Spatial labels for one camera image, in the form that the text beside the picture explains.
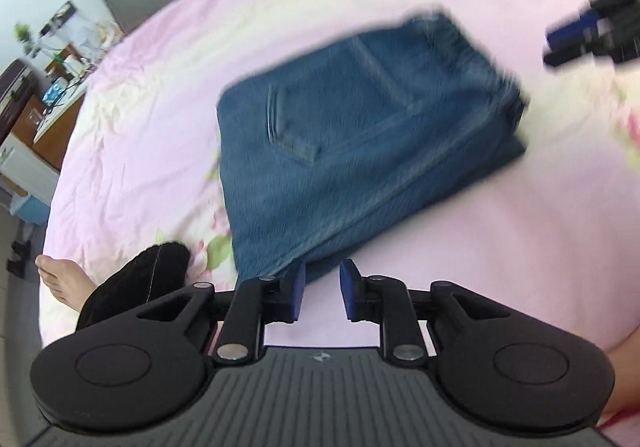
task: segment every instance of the black pants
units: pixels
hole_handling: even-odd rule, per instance
[[[76,331],[182,288],[189,258],[189,249],[175,242],[140,252],[89,296]]]

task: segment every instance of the folded blue jeans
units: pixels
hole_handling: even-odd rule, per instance
[[[238,283],[310,280],[510,163],[524,102],[442,13],[338,40],[232,85],[220,179]]]

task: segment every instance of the metal screw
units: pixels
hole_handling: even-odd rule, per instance
[[[394,357],[400,361],[417,361],[424,356],[424,350],[415,344],[401,344],[394,348]]]
[[[239,361],[248,354],[249,350],[241,344],[225,344],[218,348],[218,356],[225,361]]]

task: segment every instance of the white tabletop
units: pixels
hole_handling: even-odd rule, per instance
[[[48,113],[40,125],[38,126],[38,130],[36,132],[36,136],[33,138],[33,143],[35,144],[38,140],[42,138],[47,130],[58,120],[82,95],[86,92],[88,87],[88,82],[84,81],[78,87],[71,87],[69,90],[63,95],[63,97],[58,101],[58,104],[55,108]]]

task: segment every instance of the blue storage bin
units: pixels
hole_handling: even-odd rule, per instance
[[[11,205],[9,205],[9,213],[17,216],[25,223],[34,225],[44,225],[49,220],[50,207],[42,203],[30,194],[27,196],[18,196],[14,194]]]

